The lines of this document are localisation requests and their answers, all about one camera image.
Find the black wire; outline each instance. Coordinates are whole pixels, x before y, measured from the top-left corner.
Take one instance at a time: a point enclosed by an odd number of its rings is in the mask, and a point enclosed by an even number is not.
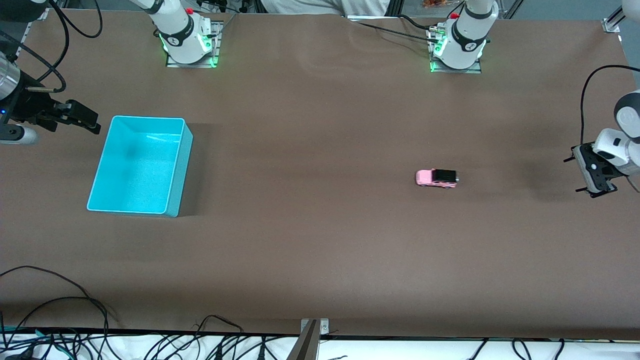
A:
[[[224,336],[224,337],[222,337],[222,340],[220,340],[218,345],[216,345],[216,347],[214,347],[213,350],[211,350],[211,352],[209,353],[209,355],[207,355],[205,360],[211,360],[217,354],[218,351],[220,351],[220,355],[222,355],[222,350],[227,345],[231,344],[231,342],[233,340],[234,340],[234,336]]]
[[[0,310],[0,331],[2,332],[2,341],[4,343],[4,348],[7,348],[7,346],[9,345],[6,342],[6,333],[4,332],[4,316],[1,310]]]
[[[87,290],[85,288],[83,288],[80,284],[78,284],[77,282],[69,279],[68,277],[65,277],[64,275],[60,275],[59,273],[52,271],[52,270],[48,270],[45,268],[39,268],[37,266],[32,266],[32,265],[22,265],[22,266],[16,266],[15,268],[11,268],[3,273],[0,274],[0,277],[5,276],[6,274],[9,274],[11,272],[14,272],[16,270],[20,270],[20,269],[33,269],[33,270],[38,270],[41,272],[46,272],[47,274],[51,274],[54,276],[59,277],[60,279],[63,279],[64,281],[67,281],[68,283],[70,283],[71,285],[75,286],[76,288],[80,289],[80,291],[86,296],[86,297],[91,297],[89,296],[89,293],[87,292]]]
[[[274,338],[271,338],[271,339],[267,339],[267,340],[261,341],[261,342],[260,342],[260,343],[258,343],[257,345],[254,345],[254,346],[250,347],[247,351],[245,351],[245,352],[243,352],[242,354],[240,354],[240,356],[238,356],[238,357],[236,358],[236,360],[240,360],[240,359],[242,359],[242,357],[243,357],[243,356],[245,356],[246,354],[248,354],[249,352],[251,352],[251,350],[253,350],[253,349],[255,349],[255,348],[257,348],[257,347],[261,346],[263,343],[268,343],[269,341],[273,341],[273,340],[277,340],[277,339],[288,338],[289,336],[290,336],[290,335],[281,335],[281,336],[276,336],[276,337],[274,337]]]
[[[513,10],[511,15],[507,19],[513,19],[513,16],[516,15],[516,12],[518,12],[518,10],[520,9],[520,7],[522,6],[523,3],[524,3],[524,0],[522,0],[520,2],[520,4],[518,4],[518,6]]]
[[[65,13],[62,13],[62,17],[65,18],[65,20],[69,23],[69,25],[71,25],[71,27],[76,30],[80,35],[86,37],[86,38],[97,38],[100,36],[100,34],[102,33],[102,11],[100,10],[100,6],[98,5],[98,0],[93,0],[93,3],[95,3],[95,9],[98,10],[98,20],[100,21],[99,27],[98,27],[98,32],[96,32],[93,35],[89,35],[87,33],[83,33],[82,30],[78,29],[77,26],[71,22],[71,20],[69,20],[69,18],[65,15]]]
[[[40,358],[41,360],[47,360],[47,356],[49,355],[49,352],[51,351],[51,348],[53,347],[53,343],[54,343],[54,338],[53,338],[53,335],[51,335],[51,341],[49,342],[49,347],[47,347],[47,350],[44,352],[44,354]]]
[[[460,4],[456,5],[456,7],[455,7],[455,8],[453,8],[451,11],[449,11],[449,14],[447,15],[447,19],[451,16],[451,14],[452,14],[453,12],[455,12],[459,7],[463,6],[464,4],[465,4],[465,2],[464,2],[464,1],[460,1]]]
[[[476,360],[476,358],[478,357],[478,354],[480,354],[480,351],[482,351],[482,348],[489,342],[489,338],[484,338],[482,340],[482,343],[480,344],[480,346],[478,346],[478,348],[476,349],[476,352],[474,352],[474,355],[472,357],[469,358],[469,360]]]
[[[591,74],[587,78],[587,81],[584,82],[584,86],[582,87],[582,94],[580,95],[580,144],[581,145],[584,144],[584,93],[587,91],[587,85],[589,85],[589,81],[591,81],[591,78],[598,71],[604,70],[604,69],[611,69],[611,68],[627,69],[627,70],[640,72],[639,68],[633,67],[633,66],[627,66],[627,65],[604,65],[591,72]]]
[[[210,0],[200,0],[200,2],[201,2],[201,3],[207,3],[207,4],[209,4],[209,5],[213,5],[213,6],[217,6],[218,8],[221,8],[221,9],[231,10],[231,11],[233,11],[233,12],[235,12],[235,13],[240,13],[240,11],[239,11],[239,10],[236,10],[236,9],[231,8],[231,7],[229,7],[229,6],[225,6],[225,5],[220,5],[220,4],[218,4],[218,3],[214,3],[214,2],[212,2],[212,1],[210,1]]]
[[[396,17],[400,17],[402,19],[407,20],[408,22],[411,23],[411,25],[415,26],[416,28],[423,29],[423,30],[428,30],[429,29],[429,26],[420,25],[417,22],[413,21],[413,19],[410,18],[407,15],[400,14],[400,15],[396,15]]]
[[[558,360],[560,358],[560,354],[562,354],[562,350],[564,350],[564,339],[560,339],[560,347],[556,352],[556,356],[554,356],[554,360]]]
[[[264,344],[264,350],[267,350],[267,352],[269,353],[269,355],[271,355],[271,357],[273,358],[273,360],[278,360],[278,358],[276,357],[276,355],[273,355],[273,353],[271,352],[271,350],[269,349],[269,347]]]
[[[65,91],[65,89],[67,88],[67,82],[65,81],[65,78],[63,78],[62,75],[56,70],[56,68],[54,68],[53,65],[51,65],[47,60],[45,60],[42,56],[38,55],[38,53],[36,53],[35,51],[31,50],[27,45],[24,45],[23,43],[19,42],[18,40],[14,39],[11,35],[5,33],[2,30],[0,30],[0,37],[3,37],[9,40],[10,42],[12,42],[14,45],[17,45],[23,48],[27,53],[31,54],[39,62],[43,63],[46,67],[48,67],[49,70],[51,70],[51,72],[53,72],[56,75],[56,77],[58,77],[58,79],[60,80],[60,87],[57,89],[53,89],[52,93],[57,94],[59,92]]]
[[[522,344],[522,347],[524,347],[524,351],[527,353],[527,359],[525,359],[522,355],[520,355],[518,349],[516,349],[516,342],[519,342]],[[524,343],[524,341],[522,341],[522,339],[513,339],[511,340],[511,348],[513,349],[513,352],[521,359],[521,360],[531,360],[531,354],[529,353],[529,348],[527,348],[527,344]]]
[[[27,320],[29,320],[29,318],[36,313],[39,309],[43,308],[44,306],[51,304],[53,302],[57,302],[57,301],[61,301],[61,300],[88,300],[90,301],[96,308],[98,308],[98,310],[100,310],[100,312],[102,313],[102,315],[105,318],[105,321],[107,321],[107,315],[106,315],[106,310],[104,308],[101,308],[102,303],[99,302],[99,300],[90,298],[90,297],[58,297],[52,300],[48,300],[46,302],[43,302],[42,304],[36,306],[35,309],[31,310],[31,312],[29,312],[27,314],[27,316],[25,316],[16,326],[16,328],[19,328],[22,324],[26,323]],[[15,335],[15,332],[9,337],[9,342],[11,342],[11,340],[13,339],[13,336]]]
[[[62,52],[60,53],[60,56],[58,57],[56,62],[54,62],[52,65],[54,68],[57,69],[58,65],[60,65],[62,60],[65,58],[65,55],[67,55],[67,51],[69,50],[69,27],[67,26],[67,22],[65,21],[65,18],[63,17],[63,14],[62,14],[62,10],[60,10],[60,7],[58,7],[58,4],[56,4],[54,0],[49,0],[49,4],[53,8],[53,10],[56,12],[56,14],[58,14],[58,18],[62,23],[62,28],[65,30],[65,46],[62,48]],[[48,69],[47,72],[42,74],[42,76],[40,76],[36,80],[38,81],[44,80],[47,76],[49,76],[49,74],[51,74],[51,72],[52,72],[51,69]]]
[[[378,29],[378,30],[382,30],[382,31],[387,31],[389,33],[398,34],[398,35],[402,35],[402,36],[405,36],[405,37],[416,38],[416,39],[424,40],[424,41],[427,41],[427,42],[438,42],[436,39],[432,39],[432,38],[418,37],[418,36],[407,34],[407,33],[401,33],[400,31],[396,31],[396,30],[381,28],[379,26],[375,26],[375,25],[371,25],[371,24],[365,24],[364,22],[359,22],[359,21],[356,21],[356,22],[358,24],[362,25],[362,26],[367,26],[369,28],[374,28],[374,29]]]

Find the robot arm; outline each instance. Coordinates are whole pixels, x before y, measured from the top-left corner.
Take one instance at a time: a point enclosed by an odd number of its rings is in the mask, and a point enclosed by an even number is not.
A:
[[[466,0],[457,19],[438,24],[445,28],[445,38],[434,55],[453,69],[466,69],[482,56],[486,36],[498,18],[494,0]]]
[[[639,113],[640,90],[636,90],[616,103],[614,117],[622,131],[604,129],[595,142],[572,149],[573,156],[565,162],[577,160],[587,185],[577,192],[584,190],[591,197],[598,197],[617,190],[612,179],[640,175]]]
[[[190,64],[212,51],[204,41],[211,34],[211,20],[187,12],[180,0],[130,0],[151,16],[160,31],[166,52],[179,63]]]

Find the plastic bin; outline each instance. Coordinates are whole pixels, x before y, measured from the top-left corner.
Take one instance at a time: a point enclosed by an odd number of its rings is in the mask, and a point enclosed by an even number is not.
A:
[[[178,216],[192,142],[184,119],[113,117],[87,210]]]

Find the brown table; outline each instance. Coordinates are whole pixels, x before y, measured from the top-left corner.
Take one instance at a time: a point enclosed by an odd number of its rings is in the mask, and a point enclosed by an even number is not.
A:
[[[69,15],[95,28],[95,12]],[[498,21],[480,76],[432,74],[419,40],[333,15],[237,16],[211,70],[165,68],[153,29],[144,13],[106,12],[98,39],[72,33],[57,98],[99,113],[99,136],[60,126],[0,147],[2,269],[59,271],[128,329],[219,313],[247,331],[319,316],[338,334],[639,336],[640,197],[624,182],[597,200],[575,193],[577,166],[562,162],[587,75],[626,63],[599,23]],[[53,61],[61,34],[50,16],[28,45]],[[594,78],[587,140],[634,88],[623,70]],[[85,209],[114,115],[189,123],[179,218]],[[459,188],[416,186],[431,167],[458,170]],[[0,286],[9,323],[76,294],[29,270]],[[73,303],[29,324],[100,319]]]

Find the toy car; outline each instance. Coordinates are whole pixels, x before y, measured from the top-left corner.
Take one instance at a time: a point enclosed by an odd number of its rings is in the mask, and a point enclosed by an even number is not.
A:
[[[415,173],[415,183],[420,186],[435,186],[439,188],[451,189],[458,184],[458,176],[455,170],[418,170]]]

